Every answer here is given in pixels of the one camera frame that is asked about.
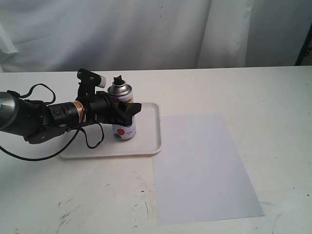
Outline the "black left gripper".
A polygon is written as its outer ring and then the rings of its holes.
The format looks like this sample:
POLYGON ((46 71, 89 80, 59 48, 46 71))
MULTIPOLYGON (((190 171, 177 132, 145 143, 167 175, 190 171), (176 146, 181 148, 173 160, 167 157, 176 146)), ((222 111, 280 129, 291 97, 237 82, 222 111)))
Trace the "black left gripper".
POLYGON ((141 103, 119 102, 105 91, 96 91, 94 101, 87 107, 86 123, 129 126, 140 111, 141 103))

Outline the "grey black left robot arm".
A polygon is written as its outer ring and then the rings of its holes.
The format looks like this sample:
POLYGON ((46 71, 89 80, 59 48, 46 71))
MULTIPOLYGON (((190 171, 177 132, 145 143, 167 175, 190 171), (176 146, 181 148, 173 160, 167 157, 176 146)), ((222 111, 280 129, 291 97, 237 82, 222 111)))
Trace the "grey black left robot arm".
POLYGON ((13 93, 0 94, 0 130, 40 144, 67 131, 102 123, 128 126, 141 111, 140 103, 123 103, 96 92, 94 102, 64 102, 48 105, 40 100, 23 100, 13 93))

